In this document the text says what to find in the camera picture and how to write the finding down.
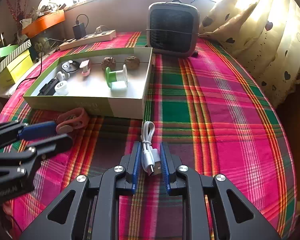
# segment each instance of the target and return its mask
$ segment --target orange container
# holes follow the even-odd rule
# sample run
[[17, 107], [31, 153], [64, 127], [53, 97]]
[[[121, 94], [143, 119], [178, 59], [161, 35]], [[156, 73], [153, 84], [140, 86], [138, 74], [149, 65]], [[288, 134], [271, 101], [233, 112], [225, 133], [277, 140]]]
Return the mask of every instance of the orange container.
[[59, 10], [36, 19], [34, 22], [24, 28], [21, 33], [27, 35], [27, 37], [31, 39], [40, 32], [43, 32], [51, 26], [61, 23], [65, 20], [65, 12], [63, 10]]

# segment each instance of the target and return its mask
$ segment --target black power adapter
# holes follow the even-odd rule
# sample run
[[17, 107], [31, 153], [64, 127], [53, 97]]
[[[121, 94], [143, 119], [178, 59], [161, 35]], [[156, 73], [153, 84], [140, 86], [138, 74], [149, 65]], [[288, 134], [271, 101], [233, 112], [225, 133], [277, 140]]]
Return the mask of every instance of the black power adapter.
[[[84, 16], [87, 18], [88, 22], [87, 22], [87, 25], [86, 25], [86, 26], [84, 26], [84, 23], [79, 23], [78, 17], [79, 17], [80, 15], [84, 15]], [[87, 33], [86, 33], [86, 28], [87, 28], [87, 26], [88, 26], [88, 23], [89, 23], [89, 18], [88, 18], [88, 16], [86, 16], [85, 14], [79, 14], [79, 15], [77, 16], [77, 19], [76, 19], [76, 21], [75, 21], [75, 26], [72, 27], [72, 29], [73, 29], [73, 34], [74, 34], [74, 38], [75, 38], [76, 40], [77, 40], [77, 39], [81, 39], [81, 38], [83, 38], [84, 36], [87, 35]]]

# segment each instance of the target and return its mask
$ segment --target green and white spool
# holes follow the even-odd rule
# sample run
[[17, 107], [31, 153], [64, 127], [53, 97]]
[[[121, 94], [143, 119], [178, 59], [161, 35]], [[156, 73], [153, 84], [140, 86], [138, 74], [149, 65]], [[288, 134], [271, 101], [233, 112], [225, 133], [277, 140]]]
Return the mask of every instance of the green and white spool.
[[128, 73], [126, 65], [123, 65], [123, 70], [111, 71], [109, 67], [106, 68], [106, 81], [108, 87], [112, 88], [112, 83], [117, 81], [124, 81], [128, 86]]

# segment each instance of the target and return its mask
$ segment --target yellow curtain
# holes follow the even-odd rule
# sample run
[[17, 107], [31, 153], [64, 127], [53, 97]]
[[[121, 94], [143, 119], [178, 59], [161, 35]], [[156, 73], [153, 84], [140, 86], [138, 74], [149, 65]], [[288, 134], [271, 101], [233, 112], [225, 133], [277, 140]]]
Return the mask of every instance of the yellow curtain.
[[300, 83], [300, 8], [294, 0], [220, 0], [199, 33], [218, 40], [274, 107]]

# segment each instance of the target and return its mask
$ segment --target portable heater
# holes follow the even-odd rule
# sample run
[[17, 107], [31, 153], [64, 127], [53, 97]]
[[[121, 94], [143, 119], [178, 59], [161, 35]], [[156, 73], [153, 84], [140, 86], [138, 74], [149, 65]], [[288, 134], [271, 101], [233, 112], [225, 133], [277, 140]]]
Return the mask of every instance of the portable heater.
[[154, 52], [177, 57], [193, 54], [198, 37], [196, 7], [175, 2], [157, 2], [149, 7], [147, 43]]

